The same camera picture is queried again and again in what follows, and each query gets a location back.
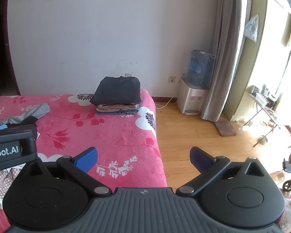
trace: tall cabinet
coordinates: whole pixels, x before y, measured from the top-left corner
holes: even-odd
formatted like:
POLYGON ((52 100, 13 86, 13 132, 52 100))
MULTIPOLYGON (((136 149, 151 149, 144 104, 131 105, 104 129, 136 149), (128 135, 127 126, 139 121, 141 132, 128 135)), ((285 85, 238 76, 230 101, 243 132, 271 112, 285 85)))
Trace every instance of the tall cabinet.
POLYGON ((259 14, 257 42, 246 38, 223 113, 245 120, 255 102, 247 92, 263 84, 275 93, 289 57, 291 15, 275 0, 252 0, 250 18, 259 14))

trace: curtain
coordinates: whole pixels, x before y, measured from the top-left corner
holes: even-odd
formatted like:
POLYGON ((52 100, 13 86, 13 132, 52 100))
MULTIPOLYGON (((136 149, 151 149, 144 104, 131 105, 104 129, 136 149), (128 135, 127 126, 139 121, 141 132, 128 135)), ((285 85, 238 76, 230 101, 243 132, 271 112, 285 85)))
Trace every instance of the curtain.
POLYGON ((218 121, 236 68, 241 28, 242 0, 218 0, 216 25, 211 50, 217 50, 210 88, 204 101, 201 118, 218 121))

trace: black caster wheel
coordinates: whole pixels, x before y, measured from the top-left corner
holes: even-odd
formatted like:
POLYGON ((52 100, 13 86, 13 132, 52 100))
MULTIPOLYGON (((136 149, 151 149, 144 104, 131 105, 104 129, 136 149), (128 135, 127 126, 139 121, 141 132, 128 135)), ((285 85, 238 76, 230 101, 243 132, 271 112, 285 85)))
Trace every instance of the black caster wheel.
POLYGON ((282 185, 282 189, 285 192, 291 192, 291 180, 285 181, 284 184, 282 185))

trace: wooden floor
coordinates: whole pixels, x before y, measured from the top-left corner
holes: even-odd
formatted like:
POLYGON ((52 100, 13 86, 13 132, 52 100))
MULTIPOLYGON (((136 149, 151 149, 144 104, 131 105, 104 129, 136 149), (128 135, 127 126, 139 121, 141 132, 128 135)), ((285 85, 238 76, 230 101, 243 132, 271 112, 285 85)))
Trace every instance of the wooden floor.
POLYGON ((212 122, 201 120, 200 116, 181 114, 176 103, 169 108, 157 109, 157 139, 168 186, 175 191, 199 174, 189 160, 193 146, 212 156, 224 155, 232 161, 241 162, 255 156, 268 172, 281 170, 283 158, 288 158, 291 153, 288 149, 290 133, 285 127, 281 130, 276 128, 273 135, 268 136, 266 145, 259 144, 254 148, 257 138, 271 129, 260 125, 261 120, 268 122, 267 117, 260 113, 249 131, 239 131, 242 123, 231 122, 238 134, 221 137, 212 122))

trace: power outlet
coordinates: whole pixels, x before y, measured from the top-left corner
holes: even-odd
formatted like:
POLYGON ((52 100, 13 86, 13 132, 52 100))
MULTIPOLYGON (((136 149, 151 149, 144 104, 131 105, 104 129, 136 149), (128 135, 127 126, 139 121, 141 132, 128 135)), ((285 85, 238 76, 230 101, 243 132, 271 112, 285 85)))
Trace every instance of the power outlet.
POLYGON ((169 76, 168 83, 175 83, 176 82, 176 76, 169 76))

